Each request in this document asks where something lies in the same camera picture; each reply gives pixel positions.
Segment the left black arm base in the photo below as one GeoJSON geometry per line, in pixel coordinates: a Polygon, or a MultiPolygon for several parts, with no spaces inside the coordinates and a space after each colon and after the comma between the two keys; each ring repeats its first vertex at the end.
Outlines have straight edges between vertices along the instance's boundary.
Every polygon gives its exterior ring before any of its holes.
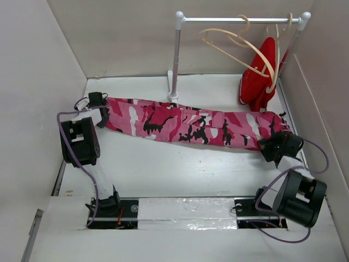
{"type": "Polygon", "coordinates": [[[89,229],[117,229],[129,230],[138,228],[138,198],[120,198],[119,193],[113,189],[112,195],[98,200],[98,210],[93,218],[96,200],[85,204],[89,210],[89,229]]]}

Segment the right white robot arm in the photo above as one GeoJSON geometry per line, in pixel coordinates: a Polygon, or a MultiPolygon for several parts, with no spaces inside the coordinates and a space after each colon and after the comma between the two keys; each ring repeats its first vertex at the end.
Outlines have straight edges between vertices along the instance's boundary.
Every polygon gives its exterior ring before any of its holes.
{"type": "Polygon", "coordinates": [[[260,189],[260,194],[252,201],[252,208],[258,215],[274,213],[290,219],[306,228],[312,228],[317,222],[327,185],[314,178],[329,168],[329,159],[325,151],[315,143],[303,139],[291,132],[277,132],[270,138],[258,141],[261,153],[267,162],[274,162],[281,171],[268,186],[260,189]],[[324,155],[326,166],[321,171],[310,170],[297,158],[298,152],[308,142],[317,147],[324,155]],[[282,185],[273,200],[267,192],[284,177],[282,185]]]}

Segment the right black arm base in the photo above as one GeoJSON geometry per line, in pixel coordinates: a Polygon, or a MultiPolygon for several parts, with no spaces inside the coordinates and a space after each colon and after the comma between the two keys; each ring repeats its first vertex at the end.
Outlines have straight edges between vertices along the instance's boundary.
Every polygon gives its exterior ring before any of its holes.
{"type": "Polygon", "coordinates": [[[268,212],[261,212],[255,208],[255,202],[263,191],[264,187],[259,188],[254,196],[234,198],[234,206],[230,209],[230,212],[236,216],[238,229],[255,229],[255,226],[261,229],[288,228],[285,218],[268,212]]]}

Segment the pink camouflage trousers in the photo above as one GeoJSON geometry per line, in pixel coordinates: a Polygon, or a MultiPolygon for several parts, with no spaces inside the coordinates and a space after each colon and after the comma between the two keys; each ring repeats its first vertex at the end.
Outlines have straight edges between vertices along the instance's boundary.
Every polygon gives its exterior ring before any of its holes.
{"type": "Polygon", "coordinates": [[[258,141],[289,132],[286,121],[267,112],[223,112],[170,102],[108,98],[106,127],[158,142],[182,142],[258,151],[258,141]]]}

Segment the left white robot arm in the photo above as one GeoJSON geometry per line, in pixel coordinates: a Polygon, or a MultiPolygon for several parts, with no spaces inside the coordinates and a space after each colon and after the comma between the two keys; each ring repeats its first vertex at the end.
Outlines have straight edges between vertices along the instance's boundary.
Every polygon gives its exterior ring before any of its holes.
{"type": "Polygon", "coordinates": [[[106,127],[110,118],[107,94],[89,93],[74,105],[73,112],[57,114],[63,159],[80,169],[91,180],[95,198],[86,206],[92,212],[116,216],[121,212],[121,200],[115,186],[107,184],[102,168],[97,164],[101,149],[97,128],[106,127]]]}

